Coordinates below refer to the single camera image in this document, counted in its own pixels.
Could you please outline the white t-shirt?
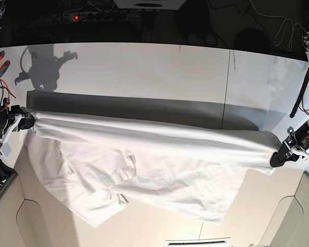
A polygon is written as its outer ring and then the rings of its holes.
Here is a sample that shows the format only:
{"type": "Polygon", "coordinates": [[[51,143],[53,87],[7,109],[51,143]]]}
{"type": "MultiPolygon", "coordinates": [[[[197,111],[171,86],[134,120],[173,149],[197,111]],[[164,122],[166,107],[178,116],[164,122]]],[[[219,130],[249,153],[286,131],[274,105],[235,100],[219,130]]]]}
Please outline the white t-shirt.
{"type": "Polygon", "coordinates": [[[41,185],[97,227],[139,200],[223,222],[249,169],[271,175],[270,132],[33,111],[25,146],[41,185]]]}

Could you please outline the black power strip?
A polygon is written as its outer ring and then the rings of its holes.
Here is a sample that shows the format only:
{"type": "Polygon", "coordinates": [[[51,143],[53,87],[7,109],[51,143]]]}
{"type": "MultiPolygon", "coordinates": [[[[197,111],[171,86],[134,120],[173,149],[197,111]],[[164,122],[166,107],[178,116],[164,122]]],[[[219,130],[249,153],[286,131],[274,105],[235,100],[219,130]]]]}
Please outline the black power strip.
{"type": "Polygon", "coordinates": [[[84,12],[66,12],[63,17],[69,22],[125,22],[125,21],[140,21],[142,15],[140,12],[130,11],[84,11],[84,12]]]}

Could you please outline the white box device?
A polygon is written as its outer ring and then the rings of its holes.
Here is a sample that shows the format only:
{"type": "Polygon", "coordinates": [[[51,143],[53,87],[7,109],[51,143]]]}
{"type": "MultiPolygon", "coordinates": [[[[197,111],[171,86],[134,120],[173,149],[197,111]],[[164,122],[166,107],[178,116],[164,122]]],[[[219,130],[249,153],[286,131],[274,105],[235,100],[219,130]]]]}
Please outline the white box device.
{"type": "Polygon", "coordinates": [[[178,10],[186,0],[114,0],[120,9],[178,10]]]}

